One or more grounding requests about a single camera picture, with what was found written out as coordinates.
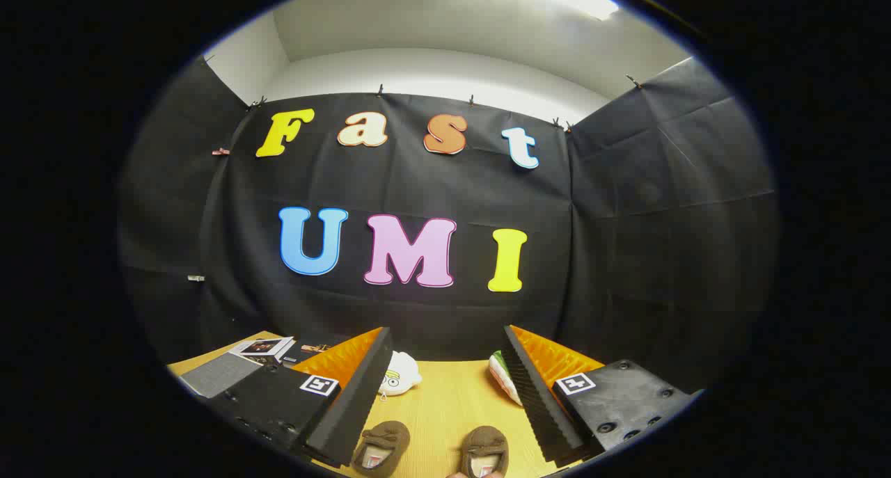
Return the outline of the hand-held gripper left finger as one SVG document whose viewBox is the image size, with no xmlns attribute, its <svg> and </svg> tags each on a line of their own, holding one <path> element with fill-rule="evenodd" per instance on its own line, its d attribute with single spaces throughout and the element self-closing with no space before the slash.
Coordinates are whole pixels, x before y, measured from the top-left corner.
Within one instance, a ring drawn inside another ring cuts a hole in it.
<svg viewBox="0 0 891 478">
<path fill-rule="evenodd" d="M 260 366 L 207 400 L 265 446 L 340 468 L 352 459 L 393 352 L 377 327 L 294 367 Z"/>
</svg>

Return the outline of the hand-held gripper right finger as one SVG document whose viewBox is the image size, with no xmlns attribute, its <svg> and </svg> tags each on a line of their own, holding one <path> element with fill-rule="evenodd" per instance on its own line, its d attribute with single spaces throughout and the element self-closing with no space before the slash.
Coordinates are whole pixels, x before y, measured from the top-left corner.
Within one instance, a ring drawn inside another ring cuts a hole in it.
<svg viewBox="0 0 891 478">
<path fill-rule="evenodd" d="M 632 360 L 601 363 L 518 326 L 502 355 L 548 462 L 567 466 L 642 440 L 697 401 Z"/>
</svg>

